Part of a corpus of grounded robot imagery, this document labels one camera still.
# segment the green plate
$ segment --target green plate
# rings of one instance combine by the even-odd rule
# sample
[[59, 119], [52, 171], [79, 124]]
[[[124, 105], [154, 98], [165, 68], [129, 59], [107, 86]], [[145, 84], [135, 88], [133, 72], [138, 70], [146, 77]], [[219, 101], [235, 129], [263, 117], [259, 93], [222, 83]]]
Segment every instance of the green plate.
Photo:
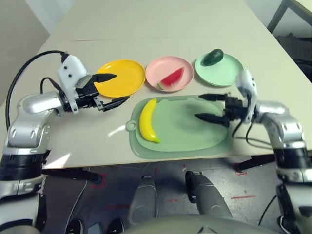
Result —
[[140, 158], [166, 159], [192, 156], [210, 156], [228, 151], [232, 146], [229, 130], [221, 125], [204, 122], [196, 113], [222, 115], [222, 105], [197, 96], [157, 97], [152, 126], [160, 143], [146, 141], [139, 129], [139, 116], [145, 104], [135, 107], [126, 123], [130, 145]]
[[224, 54], [223, 59], [212, 66], [202, 66], [202, 60], [207, 54], [201, 55], [195, 63], [197, 74], [203, 81], [215, 86], [229, 86], [235, 83], [239, 72], [243, 71], [243, 65], [233, 56]]

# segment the watermelon slice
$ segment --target watermelon slice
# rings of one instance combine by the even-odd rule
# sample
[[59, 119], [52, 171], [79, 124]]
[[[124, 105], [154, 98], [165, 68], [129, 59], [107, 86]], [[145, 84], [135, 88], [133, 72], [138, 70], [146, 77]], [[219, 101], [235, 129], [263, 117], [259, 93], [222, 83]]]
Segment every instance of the watermelon slice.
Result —
[[184, 73], [184, 67], [177, 69], [175, 72], [172, 72], [166, 78], [162, 79], [158, 86], [162, 90], [172, 90], [181, 80]]

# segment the banana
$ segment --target banana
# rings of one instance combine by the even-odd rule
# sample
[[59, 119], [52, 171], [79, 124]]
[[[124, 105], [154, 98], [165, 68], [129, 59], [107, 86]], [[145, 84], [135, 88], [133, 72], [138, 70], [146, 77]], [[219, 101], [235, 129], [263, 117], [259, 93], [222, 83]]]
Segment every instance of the banana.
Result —
[[155, 142], [155, 143], [160, 143], [160, 140], [156, 136], [156, 133], [152, 126], [152, 116], [153, 116], [153, 112], [156, 107], [156, 104], [157, 104], [156, 98], [148, 101], [148, 103], [144, 106], [141, 112], [139, 125], [140, 125], [141, 134], [144, 137], [144, 139]]

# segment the white table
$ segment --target white table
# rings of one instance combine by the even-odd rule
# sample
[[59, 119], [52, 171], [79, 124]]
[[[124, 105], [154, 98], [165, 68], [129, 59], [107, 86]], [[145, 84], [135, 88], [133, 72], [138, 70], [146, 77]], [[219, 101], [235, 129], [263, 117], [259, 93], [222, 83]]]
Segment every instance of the white table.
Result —
[[[250, 69], [261, 99], [280, 101], [289, 107], [301, 122], [311, 149], [312, 86], [243, 0], [77, 0], [40, 51], [66, 50], [96, 72], [115, 59], [133, 59], [146, 66], [159, 56], [175, 55], [194, 62], [215, 48], [235, 56]], [[59, 56], [48, 55], [26, 70], [12, 97], [12, 120], [17, 102], [25, 95], [38, 93], [43, 77], [58, 80], [59, 67]], [[47, 85], [44, 90], [52, 88]], [[146, 162], [132, 152], [129, 134], [124, 130], [138, 102], [158, 96], [226, 92], [239, 96], [233, 86], [214, 88], [195, 77], [188, 87], [173, 94], [163, 94], [144, 85], [126, 103], [109, 112], [84, 109], [77, 116], [68, 114], [52, 124], [49, 144], [52, 151], [45, 167]], [[3, 144], [4, 105], [0, 109], [0, 126]], [[120, 131], [109, 134], [116, 129]], [[246, 126], [241, 127], [237, 135], [244, 136], [246, 130]], [[251, 137], [268, 140], [263, 126], [255, 126]], [[230, 152], [212, 157], [267, 153], [271, 151], [236, 140]]]

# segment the green cutting board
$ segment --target green cutting board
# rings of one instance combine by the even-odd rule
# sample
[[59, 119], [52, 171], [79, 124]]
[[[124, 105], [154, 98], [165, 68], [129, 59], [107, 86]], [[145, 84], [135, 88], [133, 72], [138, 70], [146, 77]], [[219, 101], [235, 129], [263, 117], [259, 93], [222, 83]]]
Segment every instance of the green cutting board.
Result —
[[197, 96], [156, 97], [152, 126], [160, 143], [146, 141], [139, 129], [139, 116], [145, 104], [139, 102], [126, 123], [133, 152], [140, 158], [170, 159], [192, 156], [213, 156], [231, 149], [229, 130], [221, 125], [204, 122], [194, 116], [211, 113], [222, 116], [223, 107]]

